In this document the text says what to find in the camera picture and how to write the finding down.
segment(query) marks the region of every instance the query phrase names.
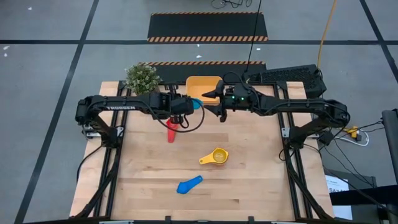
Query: orange bowl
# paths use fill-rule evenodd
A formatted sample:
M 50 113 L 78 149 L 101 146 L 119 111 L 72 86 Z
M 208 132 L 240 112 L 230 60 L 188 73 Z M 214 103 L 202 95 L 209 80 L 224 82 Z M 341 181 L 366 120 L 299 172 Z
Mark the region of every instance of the orange bowl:
M 212 99 L 209 97 L 204 97 L 202 94 L 213 91 L 216 88 L 219 80 L 221 80 L 221 77 L 188 77 L 186 82 L 187 95 L 201 100 L 203 104 L 218 104 L 220 102 L 218 98 Z

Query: red cup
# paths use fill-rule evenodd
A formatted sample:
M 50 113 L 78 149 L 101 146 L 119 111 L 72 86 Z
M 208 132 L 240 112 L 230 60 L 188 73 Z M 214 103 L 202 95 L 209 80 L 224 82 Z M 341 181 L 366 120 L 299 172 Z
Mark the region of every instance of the red cup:
M 172 122 L 170 121 L 170 119 L 168 119 L 168 120 L 166 121 L 166 125 L 167 125 L 169 128 L 178 129 L 178 124 L 172 124 Z M 176 134 L 176 132 L 170 130 L 169 128 L 167 128 L 167 141 L 168 141 L 169 143 L 173 143 L 173 142 L 174 142 L 174 139 L 175 139 L 175 134 Z

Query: white paper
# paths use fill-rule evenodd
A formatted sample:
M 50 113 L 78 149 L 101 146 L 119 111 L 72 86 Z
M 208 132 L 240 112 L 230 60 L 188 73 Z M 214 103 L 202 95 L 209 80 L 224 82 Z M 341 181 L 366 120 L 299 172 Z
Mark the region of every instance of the white paper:
M 325 175 L 326 183 L 329 188 L 329 193 L 332 192 L 341 192 L 349 190 L 348 184 L 337 177 L 332 177 L 329 175 Z M 350 205 L 334 205 L 333 212 L 335 213 L 336 217 L 345 218 L 347 220 L 353 219 L 353 213 L 351 212 Z

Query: yellow measuring cup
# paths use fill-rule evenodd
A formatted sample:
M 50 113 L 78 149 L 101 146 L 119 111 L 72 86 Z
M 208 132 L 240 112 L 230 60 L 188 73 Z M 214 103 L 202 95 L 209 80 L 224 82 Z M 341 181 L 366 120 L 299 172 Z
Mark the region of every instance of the yellow measuring cup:
M 209 155 L 200 158 L 199 163 L 201 165 L 207 163 L 223 164 L 228 158 L 228 152 L 222 148 L 216 148 Z

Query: yellow bowl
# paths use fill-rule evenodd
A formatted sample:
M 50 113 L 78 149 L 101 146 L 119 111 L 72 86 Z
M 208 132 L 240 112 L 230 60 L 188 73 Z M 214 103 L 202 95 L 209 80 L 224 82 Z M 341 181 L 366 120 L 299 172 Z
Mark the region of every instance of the yellow bowl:
M 213 91 L 221 77 L 212 76 L 191 76 L 187 78 L 187 95 L 199 99 L 203 104 L 218 104 L 218 98 L 204 97 L 202 94 Z
M 207 163 L 215 163 L 215 164 L 223 164 L 228 158 L 228 152 L 222 148 L 217 147 L 212 153 L 209 155 L 202 157 L 199 160 L 201 165 Z

